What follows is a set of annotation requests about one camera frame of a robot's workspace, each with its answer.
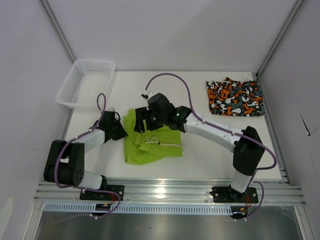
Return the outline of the orange camouflage shorts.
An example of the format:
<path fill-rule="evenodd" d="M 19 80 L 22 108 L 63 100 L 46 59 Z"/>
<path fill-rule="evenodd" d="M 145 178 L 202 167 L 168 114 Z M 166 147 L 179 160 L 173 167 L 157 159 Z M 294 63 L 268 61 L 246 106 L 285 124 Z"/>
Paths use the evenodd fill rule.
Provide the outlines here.
<path fill-rule="evenodd" d="M 205 82 L 209 111 L 213 115 L 232 117 L 261 117 L 265 114 L 263 92 L 257 81 Z"/>

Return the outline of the white plastic basket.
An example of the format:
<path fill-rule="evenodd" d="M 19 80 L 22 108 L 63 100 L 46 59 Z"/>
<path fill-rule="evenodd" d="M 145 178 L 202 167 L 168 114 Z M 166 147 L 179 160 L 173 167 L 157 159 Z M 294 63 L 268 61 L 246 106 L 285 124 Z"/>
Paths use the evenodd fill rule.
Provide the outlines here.
<path fill-rule="evenodd" d="M 103 104 L 98 94 L 110 96 L 115 84 L 116 63 L 106 59 L 81 58 L 71 66 L 55 101 L 71 109 L 96 111 Z"/>

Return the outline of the lime green shorts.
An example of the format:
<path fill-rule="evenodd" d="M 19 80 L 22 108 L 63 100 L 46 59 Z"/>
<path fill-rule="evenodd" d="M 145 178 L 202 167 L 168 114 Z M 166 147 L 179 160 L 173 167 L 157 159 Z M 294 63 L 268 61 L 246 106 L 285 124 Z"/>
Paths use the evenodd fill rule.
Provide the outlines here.
<path fill-rule="evenodd" d="M 154 131 L 135 132 L 136 112 L 129 109 L 123 118 L 124 130 L 128 136 L 124 138 L 124 161 L 131 165 L 146 165 L 166 157 L 182 157 L 181 132 L 164 126 Z"/>

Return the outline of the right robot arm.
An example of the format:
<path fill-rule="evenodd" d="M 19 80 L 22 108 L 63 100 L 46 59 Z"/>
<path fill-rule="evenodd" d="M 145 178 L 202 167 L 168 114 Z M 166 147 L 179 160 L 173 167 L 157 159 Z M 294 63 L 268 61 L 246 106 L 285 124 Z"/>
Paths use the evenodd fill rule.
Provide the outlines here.
<path fill-rule="evenodd" d="M 246 197 L 246 190 L 265 152 L 255 128 L 247 126 L 246 129 L 237 129 L 208 121 L 198 116 L 190 107 L 175 107 L 161 93 L 149 92 L 144 98 L 147 105 L 135 109 L 135 132 L 168 127 L 170 130 L 200 136 L 219 144 L 233 154 L 235 173 L 228 189 L 229 198 L 239 202 Z"/>

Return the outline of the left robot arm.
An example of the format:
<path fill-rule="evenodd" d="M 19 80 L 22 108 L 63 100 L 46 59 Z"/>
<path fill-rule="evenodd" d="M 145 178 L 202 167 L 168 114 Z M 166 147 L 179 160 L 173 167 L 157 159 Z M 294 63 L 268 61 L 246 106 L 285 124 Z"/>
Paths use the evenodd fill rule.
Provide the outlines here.
<path fill-rule="evenodd" d="M 88 131 L 71 140 L 51 143 L 43 178 L 60 188 L 88 189 L 97 200 L 108 196 L 108 181 L 104 175 L 85 170 L 85 154 L 108 141 L 118 141 L 128 134 L 118 112 L 104 111 Z"/>

